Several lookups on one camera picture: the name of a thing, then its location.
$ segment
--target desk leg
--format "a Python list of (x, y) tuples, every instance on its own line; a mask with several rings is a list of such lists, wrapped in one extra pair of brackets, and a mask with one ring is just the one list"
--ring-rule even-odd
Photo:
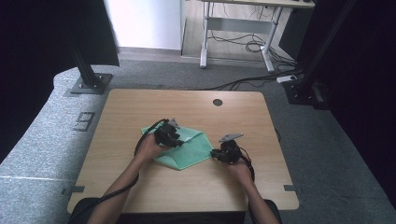
[(269, 73), (274, 73), (275, 72), (275, 69), (274, 69), (274, 67), (272, 65), (272, 62), (271, 62), (271, 58), (270, 58), (270, 56), (268, 54), (268, 50), (271, 47), (271, 42), (272, 42), (272, 40), (274, 38), (275, 30), (276, 30), (277, 24), (279, 22), (280, 14), (282, 13), (282, 9), (283, 9), (283, 7), (277, 7), (276, 8), (275, 17), (274, 17), (274, 20), (273, 20), (273, 24), (271, 26), (271, 31), (268, 34), (268, 39), (267, 39), (267, 42), (266, 42), (265, 46), (262, 47), (262, 57), (264, 58), (264, 61), (265, 61), (265, 64), (267, 65), (267, 70), (268, 70)]
[(207, 23), (209, 20), (209, 9), (210, 9), (210, 3), (204, 2), (204, 10), (205, 10), (205, 15), (204, 15), (204, 41), (201, 46), (201, 62), (200, 62), (200, 67), (201, 68), (206, 68), (206, 58), (207, 58)]

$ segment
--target wrist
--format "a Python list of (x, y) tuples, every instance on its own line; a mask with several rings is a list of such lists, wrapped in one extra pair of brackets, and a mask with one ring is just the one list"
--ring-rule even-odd
[(142, 161), (143, 163), (146, 163), (148, 161), (152, 160), (152, 155), (148, 153), (147, 150), (140, 150), (137, 152), (137, 154), (134, 156), (138, 160)]
[(250, 178), (250, 176), (244, 176), (243, 178), (239, 179), (239, 184), (244, 188), (249, 188), (251, 186), (254, 186), (253, 180)]
[(138, 166), (139, 168), (141, 168), (144, 164), (146, 164), (148, 161), (150, 161), (151, 158), (137, 153), (134, 158), (131, 160), (131, 164), (135, 164), (136, 166)]

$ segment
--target black stand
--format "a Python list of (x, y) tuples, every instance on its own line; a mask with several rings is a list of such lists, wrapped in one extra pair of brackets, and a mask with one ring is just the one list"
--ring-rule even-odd
[(81, 77), (70, 90), (71, 94), (103, 94), (107, 84), (110, 82), (111, 74), (94, 73), (91, 65), (87, 64), (76, 46), (76, 43), (70, 41), (70, 52), (77, 65)]
[(315, 70), (318, 63), (323, 58), (327, 48), (332, 43), (334, 36), (337, 34), (340, 26), (343, 24), (349, 11), (354, 6), (356, 0), (348, 0), (341, 9), (340, 15), (332, 25), (329, 35), (324, 39), (322, 45), (318, 48), (313, 60), (306, 69), (305, 77), (300, 83), (286, 82), (284, 88), (288, 96), (289, 103), (292, 105), (313, 105), (316, 109), (328, 109), (326, 105), (326, 88), (317, 83)]

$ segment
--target gray carpet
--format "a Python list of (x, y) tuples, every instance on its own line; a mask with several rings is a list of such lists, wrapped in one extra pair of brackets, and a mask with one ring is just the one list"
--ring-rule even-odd
[[(69, 190), (78, 178), (110, 90), (203, 89), (268, 75), (261, 68), (209, 65), (202, 70), (194, 63), (121, 61), (120, 68), (93, 69), (114, 75), (105, 94), (64, 97), (78, 70), (58, 75), (46, 105), (0, 165), (0, 223), (66, 222)], [(238, 90), (264, 94), (280, 133), (300, 201), (299, 209), (280, 211), (283, 223), (396, 223), (387, 196), (329, 111), (289, 105), (276, 82), (259, 88), (243, 84)], [(95, 113), (87, 132), (74, 131), (81, 112)]]

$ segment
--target human hand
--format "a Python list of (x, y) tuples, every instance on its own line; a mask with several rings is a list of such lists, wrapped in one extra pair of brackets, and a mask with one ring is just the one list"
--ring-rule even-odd
[(232, 164), (222, 162), (222, 165), (226, 170), (228, 170), (228, 172), (230, 172), (231, 176), (239, 182), (239, 184), (244, 186), (245, 184), (252, 182), (250, 170), (244, 160), (239, 159), (237, 162)]
[(150, 161), (169, 148), (170, 147), (159, 146), (155, 142), (154, 133), (149, 133), (137, 150), (136, 157), (141, 157), (145, 161)]

